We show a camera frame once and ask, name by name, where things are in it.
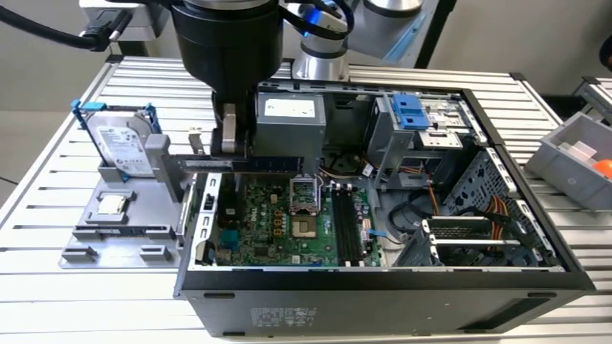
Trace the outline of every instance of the white wall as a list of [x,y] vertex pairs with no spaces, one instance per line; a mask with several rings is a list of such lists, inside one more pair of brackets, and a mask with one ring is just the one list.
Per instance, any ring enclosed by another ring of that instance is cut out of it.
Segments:
[[[51,27],[79,34],[87,24],[79,0],[0,0]],[[0,110],[66,110],[80,97],[107,58],[64,47],[0,23]]]
[[598,53],[612,34],[611,0],[459,0],[430,68],[522,72],[542,93],[608,76]]

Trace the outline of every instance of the metal case frame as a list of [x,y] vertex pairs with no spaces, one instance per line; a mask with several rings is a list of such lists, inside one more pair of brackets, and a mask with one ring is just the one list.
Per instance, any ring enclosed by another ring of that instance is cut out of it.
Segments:
[[[274,81],[271,83],[264,85],[266,91],[274,88]],[[300,88],[318,83],[300,81],[294,85]],[[340,85],[352,87],[350,82]],[[379,88],[386,90],[388,86],[380,85]],[[175,297],[190,300],[211,335],[502,333],[595,290],[472,91],[444,87],[422,89],[456,92],[467,100],[467,111],[479,121],[490,147],[498,153],[518,193],[542,224],[564,271],[483,272],[464,269],[440,272],[436,267],[376,272],[367,268],[363,271],[355,268],[350,272],[194,271],[188,269],[191,260],[183,259]],[[283,327],[271,320],[283,315],[287,317],[287,314],[295,317],[296,312],[304,314],[302,326]]]

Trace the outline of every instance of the green motherboard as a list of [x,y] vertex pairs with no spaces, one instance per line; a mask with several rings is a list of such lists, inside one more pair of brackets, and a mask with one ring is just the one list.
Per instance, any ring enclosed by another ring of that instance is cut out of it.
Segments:
[[[310,190],[296,184],[294,197],[314,201]],[[232,266],[307,266],[338,267],[339,264],[335,218],[331,190],[322,188],[322,206],[316,216],[291,214],[290,183],[280,181],[248,181],[246,187],[244,221],[239,227],[238,245],[220,249],[216,260]],[[364,266],[380,266],[376,239],[363,240],[364,223],[371,228],[367,194],[359,190],[351,194],[358,225],[354,233],[360,242]]]

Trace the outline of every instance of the open computer tower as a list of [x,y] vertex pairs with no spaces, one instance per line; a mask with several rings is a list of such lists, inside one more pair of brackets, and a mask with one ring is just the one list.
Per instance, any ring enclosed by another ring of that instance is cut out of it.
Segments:
[[211,335],[499,333],[594,289],[470,90],[272,80],[258,111],[300,169],[194,178],[175,294]]

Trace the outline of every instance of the motherboard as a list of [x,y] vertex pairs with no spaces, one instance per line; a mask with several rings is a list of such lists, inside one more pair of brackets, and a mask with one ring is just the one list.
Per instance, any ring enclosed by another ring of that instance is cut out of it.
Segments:
[[311,185],[314,190],[304,180],[248,181],[244,219],[238,229],[222,231],[219,265],[338,267],[351,264],[351,252],[355,266],[380,266],[376,238],[367,234],[374,228],[366,192],[344,188],[339,201],[339,191],[318,180]]

